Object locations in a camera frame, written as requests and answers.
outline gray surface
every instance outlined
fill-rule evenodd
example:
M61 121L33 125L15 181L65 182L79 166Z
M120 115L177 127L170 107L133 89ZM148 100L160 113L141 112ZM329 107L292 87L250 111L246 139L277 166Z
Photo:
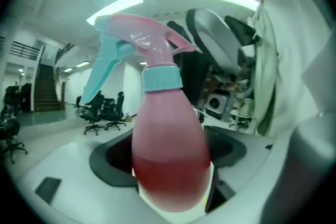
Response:
M335 42L336 26L334 26L325 47L302 74L302 79L307 85L320 112L336 111Z
M133 133L133 129L111 139L110 141L96 147L90 155L90 167L94 174L101 180L113 187L136 187L136 178L124 171L121 171L108 163L106 154L108 150Z
M64 121L69 119L75 119L79 117L79 113L76 113L76 108L72 105L66 104L64 111L48 111L37 113L25 113L19 114L17 119L21 127L28 127L58 121Z
M244 189L224 206L198 220L197 223L257 223L254 218L260 214L261 206L281 170L285 155L283 152L286 148L284 145L279 145L280 148L275 145L270 155L280 149L276 155L280 156L281 160L267 158L271 161L267 170L261 177L255 177L252 180L255 184L247 188L264 161L265 156L260 149L272 139L236 132L228 132L228 135L234 135L234 138L246 144L247 155L233 167L219 169L222 173L219 177L220 179L224 177L231 186L237 187L238 184ZM94 139L95 141L71 143L59 148L20 180L18 187L34 209L38 210L48 223L73 223L64 215L79 223L110 223L111 219L115 223L168 223L154 213L134 189L114 188L97 180L87 160L94 148L107 142L111 137L102 135ZM57 163L62 165L55 169ZM39 202L41 199L33 192L46 176L61 178L64 183L60 186L52 207L44 206L45 203L41 204Z
M197 9L194 20L200 39L220 68L227 74L238 74L240 66L237 59L241 44L229 26L206 9Z
M273 144L275 139L226 129L223 129L223 133L241 141L247 147L246 155L235 165L218 169L219 179L237 193L258 173L271 152L266 146Z
M335 114L306 120L294 130L285 165L265 205L261 223L287 223L312 198L335 164L335 130Z
M239 140L226 135L226 129L215 126L204 126L211 161L215 168L233 166L247 152L246 146Z

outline white wall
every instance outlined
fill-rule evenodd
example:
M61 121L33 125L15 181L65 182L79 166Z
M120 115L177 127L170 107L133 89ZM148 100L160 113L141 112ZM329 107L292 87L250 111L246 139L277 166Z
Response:
M109 74L104 85L101 87L101 93L105 98L114 98L117 101L118 92L123 91L125 62L121 62ZM92 68L80 72L74 72L66 80L65 99L67 103L74 104L76 98L83 94L84 87L89 79Z
M2 23L0 25L0 36L6 37L7 35L7 26ZM54 40L52 38L43 36L39 34L37 31L30 29L29 27L22 27L20 31L17 32L14 41L22 43L27 46L34 47L36 45L36 41L41 40L44 43L50 44L58 49L63 49L65 44Z
M82 72L75 72L65 79L65 99L67 103L74 104L76 98L82 95L91 71L92 69L89 68ZM114 98L117 101L118 92L123 91L125 95L123 113L132 116L138 112L142 99L141 89L141 71L123 61L110 73L101 87L101 93L105 98Z
M142 99L141 72L128 62L125 64L123 92L123 113L129 116L137 114Z
M6 89L9 86L15 86L15 81L17 81L17 83L19 84L20 79L21 79L21 74L13 74L13 73L6 72L4 81L2 83L3 95L5 96Z
M34 60L30 60L28 58L16 56L13 54L9 54L8 62L16 63L17 65L21 65L21 66L33 67L33 68L36 68L36 63L37 63Z
M26 77L25 80L26 81L23 82L23 77L21 75L19 75L18 85L22 87L26 83L31 83L31 77Z
M41 57L41 63L47 66L54 66L58 48L47 44Z

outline spray bottle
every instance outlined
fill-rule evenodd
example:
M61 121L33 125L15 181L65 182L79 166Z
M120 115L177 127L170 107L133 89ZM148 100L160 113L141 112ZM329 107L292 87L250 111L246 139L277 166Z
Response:
M197 47L169 27L140 16L101 16L94 26L102 31L102 44L81 103L96 95L124 57L136 52L146 56L145 94L132 138L134 173L147 199L158 208L179 212L194 207L208 186L211 160L202 126L181 90L173 55ZM172 50L167 40L178 48Z

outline pillar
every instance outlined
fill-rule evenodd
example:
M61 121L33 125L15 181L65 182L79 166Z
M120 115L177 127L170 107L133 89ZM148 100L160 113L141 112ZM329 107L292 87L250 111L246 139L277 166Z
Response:
M21 18L15 18L7 24L8 31L7 35L5 36L5 40L2 44L2 47L0 49L0 81L4 81L5 79L5 69L7 66L8 58L9 58L9 52L10 48L12 47L14 38L16 36L16 33L20 30L21 26L23 24L23 17ZM0 87L0 110L4 107L4 96L5 96L5 89L3 87Z

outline floor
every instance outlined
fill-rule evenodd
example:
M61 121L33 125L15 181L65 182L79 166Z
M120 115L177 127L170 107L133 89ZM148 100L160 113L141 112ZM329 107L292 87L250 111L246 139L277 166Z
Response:
M71 104L66 104L66 109L62 111L19 114L17 119L21 127L28 127L51 122L63 121L67 119L74 119L78 116L79 113L76 113L76 108L74 108L73 105Z
M62 121L64 119L70 119L71 117L73 118L77 117L75 110L76 109L73 109L69 105L69 107L66 109L65 112L56 111L58 112L58 115L61 115L60 112L64 112L64 114L67 115L67 118L63 118L62 116L59 116L59 117L52 116L53 113L49 113L49 112L41 113L40 117L42 119L45 119L46 121L49 120L50 122L55 122L57 121L57 119ZM99 125L106 125L107 122L108 121L100 121ZM114 127L110 128L108 131L105 131L104 129L100 129L99 136L114 137L114 136L123 134L126 131L133 128L134 123L135 123L135 118L133 118L132 122L127 123L127 126L120 126L121 128L120 131L118 131ZM219 126L219 127L233 130L232 127L231 128L229 127L228 123L220 122L209 116L205 117L205 120L202 125ZM90 140L96 136L93 131L88 132L87 135L83 135L83 130L84 130L84 127L79 127L79 128L70 129L70 130L67 130L61 133L57 133L57 134L53 134L49 136L43 136L43 137L39 137L39 138L26 141L25 147L29 151L28 155L25 155L24 152L15 152L14 157L13 157L15 161L14 165L11 164L9 158L5 159L5 165L8 168L9 174L12 176L13 180L16 181L21 176L23 176L27 171L29 171L32 167L34 167L40 160L42 160L49 153L58 149L59 147L66 145L68 143L71 143L71 142L75 142L75 141Z
M56 120L56 117L50 117L49 119ZM107 141L110 138L116 137L124 132L132 129L134 127L135 118L133 118L132 122L127 123L126 126L120 126L121 130L117 130L115 128L111 128L109 130L100 129L99 136L96 136L93 131L88 132L87 135L83 134L84 127L79 127L71 130L67 130L58 134L43 136L35 139L31 139L25 142L25 147L29 151L28 155L25 155L23 152L16 152L14 155L15 164L11 164L9 158L5 159L5 167L12 177L14 182L20 181L22 176L27 174L29 170L45 159L47 156L50 156L52 152L56 149L62 147L63 145L67 145L72 142L83 142L83 141ZM99 122L99 125L105 125L105 121ZM228 123L220 122L214 118L206 117L204 123L202 125L215 125L219 127L224 127L227 129L231 129L228 127ZM203 203L205 201L200 202L200 207L204 207ZM195 208L190 210L190 214L188 212L183 212L179 214L160 214L167 220L170 220L170 223L187 223L191 219L194 219L195 212L193 211Z
M99 125L106 125L108 121L100 121ZM99 130L99 136L114 136L120 135L134 127L135 119L132 122L127 123L126 126L120 126L120 131L115 127L111 127L109 130ZM83 134L84 127L70 129L61 133L43 136L35 139L31 139L25 142L25 148L29 154L25 155L24 152L15 152L14 161L15 164L11 164L9 157L5 158L5 167L7 167L9 174L14 181L19 180L26 172L34 167L40 160L45 158L49 153L58 149L59 147L71 142L91 140L96 137L94 131L90 131L87 135Z

